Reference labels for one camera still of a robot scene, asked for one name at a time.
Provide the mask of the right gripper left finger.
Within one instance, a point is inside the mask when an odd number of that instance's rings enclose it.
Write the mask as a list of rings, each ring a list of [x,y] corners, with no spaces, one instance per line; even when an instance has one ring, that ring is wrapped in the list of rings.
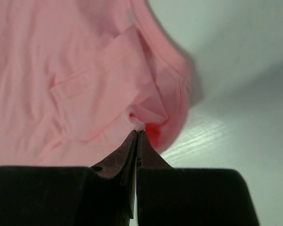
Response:
[[[137,132],[91,167],[0,166],[0,226],[127,226]]]

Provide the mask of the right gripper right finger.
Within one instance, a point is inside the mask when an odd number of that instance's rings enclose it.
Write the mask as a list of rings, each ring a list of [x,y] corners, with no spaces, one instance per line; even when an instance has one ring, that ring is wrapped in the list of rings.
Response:
[[[257,226],[242,175],[233,169],[173,168],[137,138],[137,212],[141,226]]]

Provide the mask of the pink t shirt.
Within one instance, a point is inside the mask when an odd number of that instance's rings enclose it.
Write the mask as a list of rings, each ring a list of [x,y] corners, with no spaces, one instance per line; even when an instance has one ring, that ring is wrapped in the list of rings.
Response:
[[[144,0],[0,0],[0,165],[91,166],[132,130],[163,152],[191,73]]]

